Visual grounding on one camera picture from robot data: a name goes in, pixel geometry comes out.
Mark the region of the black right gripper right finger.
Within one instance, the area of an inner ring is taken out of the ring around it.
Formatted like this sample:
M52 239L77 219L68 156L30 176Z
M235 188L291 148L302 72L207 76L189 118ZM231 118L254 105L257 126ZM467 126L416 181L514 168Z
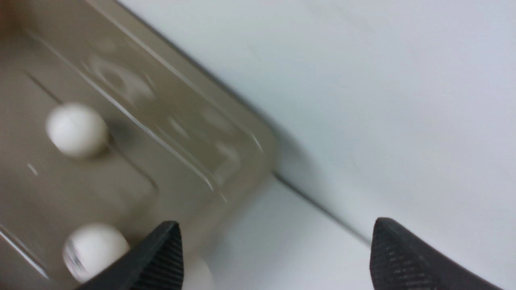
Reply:
M376 219L369 272L376 290L496 290L396 220Z

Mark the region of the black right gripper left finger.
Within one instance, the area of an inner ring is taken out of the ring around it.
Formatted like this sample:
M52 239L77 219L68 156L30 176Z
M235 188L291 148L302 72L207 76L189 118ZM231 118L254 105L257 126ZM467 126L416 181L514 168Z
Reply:
M181 290L182 233L177 222L162 222L133 249L79 290Z

